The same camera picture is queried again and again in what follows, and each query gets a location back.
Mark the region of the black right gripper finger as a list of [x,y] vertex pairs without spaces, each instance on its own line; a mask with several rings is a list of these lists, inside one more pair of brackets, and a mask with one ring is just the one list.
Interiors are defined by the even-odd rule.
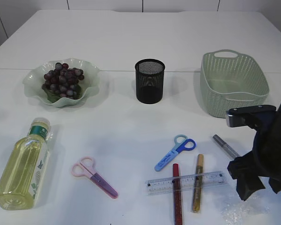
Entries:
[[242,174],[237,178],[237,193],[242,201],[246,201],[254,192],[265,189],[260,178],[253,174]]

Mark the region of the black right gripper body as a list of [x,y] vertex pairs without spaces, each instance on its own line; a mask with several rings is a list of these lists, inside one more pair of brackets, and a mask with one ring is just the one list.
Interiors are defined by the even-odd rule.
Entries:
[[237,185],[263,185],[260,177],[272,179],[272,157],[259,151],[251,150],[241,157],[236,157],[228,164],[228,172]]

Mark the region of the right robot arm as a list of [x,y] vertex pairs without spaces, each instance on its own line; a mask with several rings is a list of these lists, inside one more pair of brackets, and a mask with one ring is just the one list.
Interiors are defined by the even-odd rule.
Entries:
[[228,127],[248,126],[256,130],[252,150],[229,162],[237,193],[246,201],[254,192],[264,189],[261,177],[269,178],[275,193],[281,191],[281,104],[231,108],[226,112]]

